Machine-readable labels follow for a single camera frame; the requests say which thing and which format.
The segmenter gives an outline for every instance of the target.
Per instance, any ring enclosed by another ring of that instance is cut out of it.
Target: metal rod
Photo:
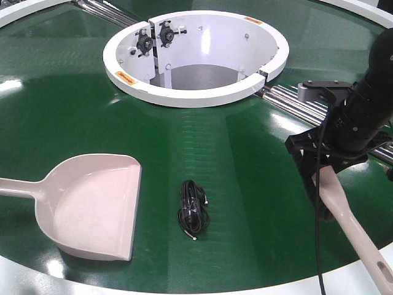
[[[122,28],[126,28],[138,22],[120,9],[96,0],[73,0],[73,2],[87,12],[119,25]]]
[[[327,112],[327,106],[321,103],[315,101],[308,101],[306,103],[298,101],[296,92],[281,85],[275,85],[263,93],[256,94],[262,97],[265,101],[314,126],[319,126],[321,124]],[[392,143],[385,144],[384,146],[371,151],[370,154],[393,166]]]

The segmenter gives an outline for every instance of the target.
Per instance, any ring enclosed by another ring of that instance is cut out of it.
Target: orange label
[[[252,17],[245,17],[244,19],[249,20],[250,22],[253,22],[253,23],[257,23],[258,25],[263,23],[262,21],[257,20],[256,18],[252,18]]]
[[[116,72],[116,75],[118,75],[118,77],[120,77],[121,80],[127,82],[130,85],[133,85],[136,83],[136,81],[133,78],[131,78],[129,75],[127,75],[125,72],[119,71],[119,72]]]

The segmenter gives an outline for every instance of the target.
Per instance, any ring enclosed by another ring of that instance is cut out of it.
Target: black cable
[[[330,106],[327,110],[326,118],[328,118],[328,114],[330,112]],[[326,122],[327,119],[322,124],[321,133],[319,135],[319,142],[317,147],[317,163],[316,163],[316,177],[315,177],[315,188],[316,188],[316,199],[315,199],[315,256],[316,256],[316,264],[317,264],[317,274],[319,280],[319,286],[321,288],[321,294],[326,295],[325,292],[325,284],[322,276],[322,262],[321,262],[321,252],[320,252],[320,243],[319,243],[319,210],[320,210],[320,201],[321,197],[319,196],[319,183],[320,183],[320,169],[321,169],[321,151],[322,151],[322,143],[325,136],[326,130]]]
[[[177,220],[183,232],[193,240],[195,234],[201,232],[209,223],[209,215],[205,209],[208,204],[204,189],[193,180],[186,180],[181,188],[181,209],[177,212]]]

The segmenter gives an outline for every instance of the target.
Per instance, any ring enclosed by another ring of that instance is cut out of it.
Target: white cylindrical bin
[[[163,106],[202,108],[260,90],[284,69],[288,54],[285,37],[260,20],[196,10],[123,29],[103,58],[124,92]]]

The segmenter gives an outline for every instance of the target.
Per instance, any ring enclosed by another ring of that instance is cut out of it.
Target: green conveyor belt
[[[367,68],[382,28],[306,0],[111,0],[148,19],[212,9],[261,19],[287,38],[287,68],[274,84],[352,82]],[[0,255],[65,278],[158,293],[205,293],[312,276],[314,211],[284,147],[308,125],[257,96],[226,106],[174,109],[132,98],[107,78],[106,42],[121,28],[72,4],[0,29],[0,176],[42,179],[78,154],[132,155],[143,167],[131,262],[88,261],[60,252],[38,228],[32,200],[0,199]],[[378,247],[393,241],[393,184],[374,159],[340,173],[352,210]],[[179,189],[193,178],[208,194],[211,223],[193,242],[180,230]],[[335,222],[321,224],[324,270],[357,256]]]

